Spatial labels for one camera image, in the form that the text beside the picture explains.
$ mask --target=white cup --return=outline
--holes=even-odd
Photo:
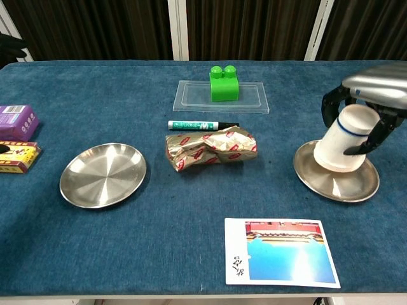
[[[320,166],[333,172],[353,172],[366,158],[365,154],[346,156],[343,152],[359,146],[379,121],[380,116],[365,105],[352,104],[343,108],[314,149],[314,158]]]

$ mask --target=transparent acrylic plate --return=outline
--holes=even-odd
[[[173,111],[269,113],[263,83],[239,83],[239,99],[210,100],[208,81],[179,81]]]

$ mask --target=green toy block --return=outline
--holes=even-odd
[[[220,66],[215,65],[210,69],[210,98],[213,102],[226,100],[238,100],[239,82],[237,80],[236,68],[228,65],[222,71]]]

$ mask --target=stainless steel plate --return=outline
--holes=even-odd
[[[102,208],[129,197],[146,171],[146,160],[134,147],[103,144],[75,157],[62,173],[59,188],[77,207]]]
[[[302,145],[294,156],[295,171],[306,186],[324,197],[351,203],[367,200],[377,192],[379,175],[367,158],[354,172],[332,172],[315,161],[316,143]]]

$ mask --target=dark curtain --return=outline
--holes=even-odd
[[[303,60],[319,0],[187,0],[190,60]]]
[[[335,0],[319,60],[407,59],[406,0]]]
[[[172,59],[166,0],[3,0],[34,60]]]

